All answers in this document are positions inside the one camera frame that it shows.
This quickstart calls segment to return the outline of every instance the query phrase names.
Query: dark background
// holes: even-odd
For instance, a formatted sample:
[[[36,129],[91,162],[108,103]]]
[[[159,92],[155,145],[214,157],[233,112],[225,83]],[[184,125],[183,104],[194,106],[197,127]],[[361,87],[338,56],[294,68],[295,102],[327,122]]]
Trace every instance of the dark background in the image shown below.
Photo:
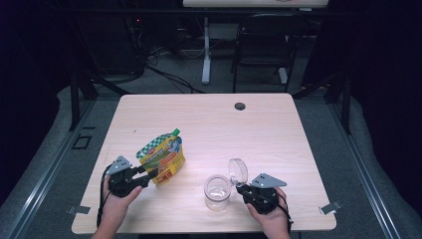
[[[413,1],[383,1],[376,7],[360,2],[330,1],[329,11],[370,9],[375,17],[363,23],[322,22],[303,83],[312,84],[343,70],[348,57],[353,57],[349,65],[352,95],[362,105],[376,157],[401,195],[422,215],[421,17]],[[69,51],[87,69],[101,67],[104,72],[121,74],[137,71],[139,52],[132,48],[124,21],[102,26],[102,21],[87,18],[96,26],[98,32],[93,33],[81,22],[80,29],[70,28],[34,0],[2,2],[0,9],[3,203],[54,121],[59,108],[56,94],[69,85],[74,72]],[[118,38],[112,37],[113,28],[121,33]],[[112,41],[106,40],[109,35]],[[81,43],[81,36],[90,39],[87,45]],[[177,50],[177,45],[167,43]],[[119,60],[94,62],[90,54],[101,50],[115,52]]]

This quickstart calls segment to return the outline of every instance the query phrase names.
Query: human hand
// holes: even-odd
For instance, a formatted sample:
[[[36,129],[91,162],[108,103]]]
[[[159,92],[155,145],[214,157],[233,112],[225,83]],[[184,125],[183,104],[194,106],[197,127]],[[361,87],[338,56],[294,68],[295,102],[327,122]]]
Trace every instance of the human hand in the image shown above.
[[[277,193],[287,200],[286,193],[281,188],[276,187],[275,189]],[[283,200],[280,196],[279,204],[284,208],[287,207],[285,200]],[[260,214],[252,204],[248,203],[246,206],[248,207],[251,216],[261,224],[264,234],[269,239],[290,238],[287,222],[288,217],[281,208],[277,207],[274,211],[268,214]]]
[[[93,238],[112,238],[126,216],[129,204],[139,195],[142,187],[137,186],[126,197],[117,197],[109,193],[109,177],[105,178],[103,198],[106,198],[103,207],[103,219]]]

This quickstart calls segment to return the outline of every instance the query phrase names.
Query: clear plastic lid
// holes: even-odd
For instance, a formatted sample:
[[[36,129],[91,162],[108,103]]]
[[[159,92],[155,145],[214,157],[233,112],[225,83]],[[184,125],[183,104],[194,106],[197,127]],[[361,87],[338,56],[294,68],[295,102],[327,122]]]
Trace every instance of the clear plastic lid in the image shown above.
[[[231,158],[229,161],[230,180],[235,186],[242,186],[248,181],[248,168],[240,158]]]

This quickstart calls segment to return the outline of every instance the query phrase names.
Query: table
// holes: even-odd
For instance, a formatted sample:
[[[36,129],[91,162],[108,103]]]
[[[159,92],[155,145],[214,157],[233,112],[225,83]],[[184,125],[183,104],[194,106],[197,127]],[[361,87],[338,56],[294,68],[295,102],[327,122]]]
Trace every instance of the table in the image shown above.
[[[325,8],[328,0],[183,0],[183,7],[188,8]],[[204,67],[202,69],[202,84],[210,83],[211,54],[209,45],[208,18],[204,21]],[[285,69],[279,69],[281,83],[287,81]]]
[[[243,103],[242,111],[235,103]],[[129,207],[120,233],[227,233],[261,231],[232,188],[223,211],[205,205],[203,184],[212,174],[229,176],[230,158],[242,158],[249,181],[265,172],[285,181],[292,230],[330,230],[333,214],[295,103],[287,94],[128,95],[121,98],[105,137],[72,230],[94,233],[102,173],[123,155],[135,154],[158,135],[180,129],[185,164],[166,184],[149,183]]]

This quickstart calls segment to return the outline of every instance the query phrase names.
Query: snack bag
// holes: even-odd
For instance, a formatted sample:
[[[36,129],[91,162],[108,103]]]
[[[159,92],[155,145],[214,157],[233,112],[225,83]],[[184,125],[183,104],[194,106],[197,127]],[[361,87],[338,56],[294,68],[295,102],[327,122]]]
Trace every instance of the snack bag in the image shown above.
[[[136,157],[147,172],[158,167],[158,175],[152,179],[155,184],[168,182],[185,162],[180,130],[158,136],[136,153]]]

